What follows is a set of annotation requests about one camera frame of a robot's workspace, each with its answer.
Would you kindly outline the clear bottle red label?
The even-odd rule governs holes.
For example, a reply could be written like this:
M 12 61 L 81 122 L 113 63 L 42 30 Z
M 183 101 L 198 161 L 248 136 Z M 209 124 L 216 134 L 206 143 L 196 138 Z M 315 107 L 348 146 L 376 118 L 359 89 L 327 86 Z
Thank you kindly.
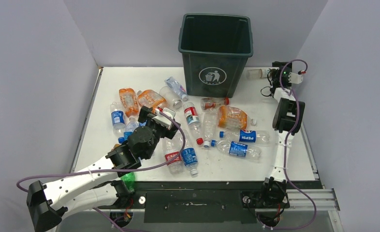
M 190 133 L 194 137 L 197 145 L 203 145 L 204 131 L 195 105 L 192 102 L 188 101 L 184 103 L 183 109 Z

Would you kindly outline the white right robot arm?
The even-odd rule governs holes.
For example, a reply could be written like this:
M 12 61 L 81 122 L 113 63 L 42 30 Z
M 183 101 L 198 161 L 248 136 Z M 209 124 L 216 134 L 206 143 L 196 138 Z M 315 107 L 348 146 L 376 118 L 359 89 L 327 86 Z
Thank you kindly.
M 294 96 L 293 84 L 303 80 L 306 71 L 292 72 L 292 62 L 272 62 L 266 74 L 270 83 L 270 97 L 278 102 L 272 127 L 277 135 L 275 156 L 269 175 L 265 178 L 255 204 L 262 208 L 286 205 L 287 186 L 290 182 L 287 172 L 289 152 L 294 136 L 300 131 L 305 103 Z

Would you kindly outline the small clear bottle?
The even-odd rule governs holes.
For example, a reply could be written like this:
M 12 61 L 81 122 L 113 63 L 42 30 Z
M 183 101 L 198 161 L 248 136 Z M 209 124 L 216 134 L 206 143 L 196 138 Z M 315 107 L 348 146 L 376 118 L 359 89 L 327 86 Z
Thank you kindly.
M 246 78 L 248 80 L 266 79 L 270 71 L 270 68 L 249 69 L 247 70 Z

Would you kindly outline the blue label bottle front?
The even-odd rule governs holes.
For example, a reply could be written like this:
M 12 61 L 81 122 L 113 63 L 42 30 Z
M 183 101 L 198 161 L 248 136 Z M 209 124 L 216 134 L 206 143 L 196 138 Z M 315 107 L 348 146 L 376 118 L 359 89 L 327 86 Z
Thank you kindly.
M 194 145 L 190 140 L 190 135 L 186 130 L 183 130 L 185 138 L 182 134 L 179 134 L 180 142 L 185 142 L 183 151 L 181 152 L 181 158 L 184 163 L 185 168 L 189 171 L 191 177 L 196 177 L 198 175 L 198 159 L 196 156 L 196 151 Z

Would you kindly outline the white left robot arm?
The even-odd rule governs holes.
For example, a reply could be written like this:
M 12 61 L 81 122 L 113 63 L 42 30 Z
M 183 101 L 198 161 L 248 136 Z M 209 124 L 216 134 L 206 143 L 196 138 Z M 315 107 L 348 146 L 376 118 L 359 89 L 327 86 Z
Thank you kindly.
M 33 177 L 26 190 L 26 205 L 36 232 L 47 232 L 66 217 L 100 206 L 123 208 L 129 193 L 121 177 L 142 172 L 143 160 L 152 157 L 161 138 L 173 139 L 180 124 L 169 108 L 143 106 L 139 121 L 145 123 L 112 151 L 86 168 L 71 174 L 58 174 L 55 181 L 44 183 Z

